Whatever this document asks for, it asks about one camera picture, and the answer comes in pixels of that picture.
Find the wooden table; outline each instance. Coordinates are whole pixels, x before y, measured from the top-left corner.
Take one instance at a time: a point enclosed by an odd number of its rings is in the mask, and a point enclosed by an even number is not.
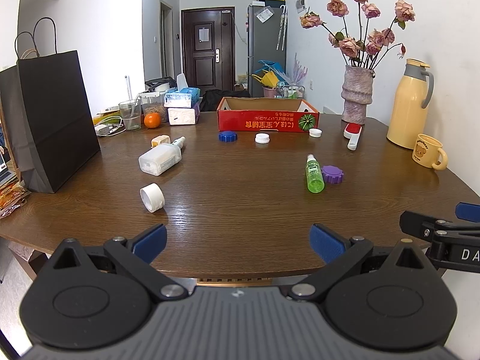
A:
[[[480,198],[449,170],[435,172],[411,159],[411,150],[386,139],[387,127],[368,119],[358,149],[347,149],[339,115],[321,115],[321,138],[270,133],[270,143],[239,132],[219,142],[217,114],[196,126],[164,126],[100,139],[101,153],[59,192],[32,193],[28,203],[0,220],[0,236],[51,253],[62,239],[101,245],[115,235],[133,237],[164,223],[169,240],[153,262],[184,278],[267,278],[311,273],[322,261],[310,249],[309,229],[323,223],[349,238],[363,235],[394,245],[404,210],[454,219],[459,202]],[[158,177],[143,173],[138,157],[161,134],[186,137],[180,163]],[[305,164],[345,172],[340,185],[319,194],[306,187]],[[157,183],[165,209],[149,213],[140,188]]]

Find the brown door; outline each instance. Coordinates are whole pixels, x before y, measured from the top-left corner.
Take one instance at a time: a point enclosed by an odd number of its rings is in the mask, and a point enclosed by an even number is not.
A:
[[[182,11],[183,70],[188,85],[232,91],[235,76],[234,8]]]

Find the thermos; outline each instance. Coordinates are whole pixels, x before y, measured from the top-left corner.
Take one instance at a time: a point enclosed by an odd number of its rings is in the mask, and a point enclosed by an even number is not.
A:
[[[434,75],[425,69],[429,67],[417,59],[407,59],[395,94],[387,138],[407,149],[414,148],[417,135],[423,133],[425,127],[428,104],[434,92]]]

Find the refrigerator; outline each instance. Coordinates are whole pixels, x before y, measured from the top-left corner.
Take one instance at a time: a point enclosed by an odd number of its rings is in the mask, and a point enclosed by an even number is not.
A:
[[[258,63],[259,60],[279,62],[285,70],[287,40],[285,39],[285,48],[282,51],[283,32],[280,46],[277,50],[280,18],[283,10],[271,7],[269,9],[274,14],[266,22],[262,23],[256,15],[263,10],[263,7],[254,7],[252,5],[248,7],[248,91],[252,97],[263,97],[261,83],[251,76],[263,66]]]

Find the yellow mug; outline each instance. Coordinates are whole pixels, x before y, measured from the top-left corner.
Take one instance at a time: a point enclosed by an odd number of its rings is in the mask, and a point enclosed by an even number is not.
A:
[[[419,134],[413,149],[412,158],[423,167],[445,170],[448,165],[448,157],[442,147],[441,142],[438,142],[435,138]],[[439,155],[442,156],[442,162],[438,161]]]

